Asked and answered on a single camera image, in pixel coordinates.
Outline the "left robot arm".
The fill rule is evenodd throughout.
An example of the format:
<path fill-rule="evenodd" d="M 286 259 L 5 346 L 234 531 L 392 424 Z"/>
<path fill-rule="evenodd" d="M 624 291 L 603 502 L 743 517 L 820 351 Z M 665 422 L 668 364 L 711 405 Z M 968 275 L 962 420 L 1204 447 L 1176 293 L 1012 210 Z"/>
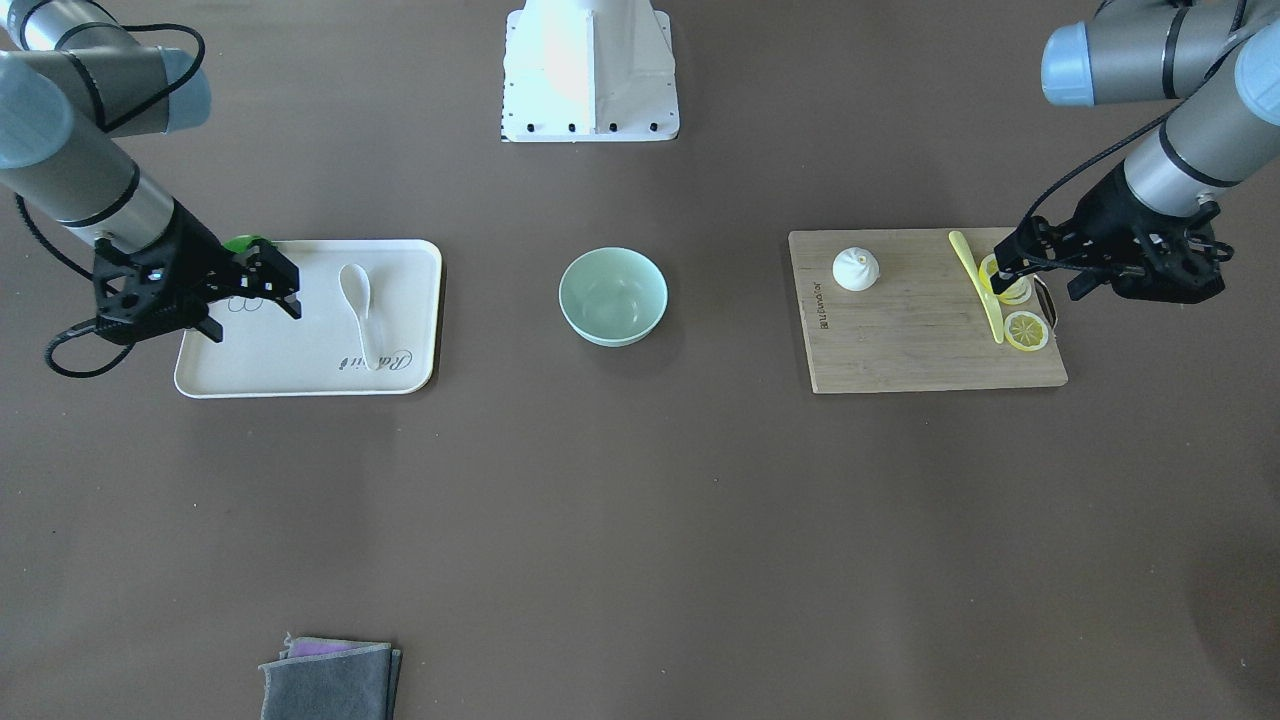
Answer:
<path fill-rule="evenodd" d="M 995 292 L 1073 272 L 1079 300 L 1198 304 L 1222 292 L 1233 247 L 1215 237 L 1222 196 L 1277 158 L 1275 1 L 1105 1 L 1044 45 L 1041 85 L 1059 106 L 1171 100 L 1126 138 L 1133 151 L 1052 224 L 1029 210 L 995 249 Z"/>

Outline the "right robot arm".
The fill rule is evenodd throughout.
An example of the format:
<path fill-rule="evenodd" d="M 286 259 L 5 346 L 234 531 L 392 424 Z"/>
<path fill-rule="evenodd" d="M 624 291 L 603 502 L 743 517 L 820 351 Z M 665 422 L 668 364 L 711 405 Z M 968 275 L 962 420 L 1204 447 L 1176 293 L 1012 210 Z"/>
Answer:
<path fill-rule="evenodd" d="M 95 315 L 120 346 L 193 329 L 212 304 L 274 302 L 301 318 L 298 268 L 266 240 L 227 247 L 119 146 L 210 114 L 202 55 L 145 45 L 97 1 L 5 1 L 3 183 L 93 250 Z"/>

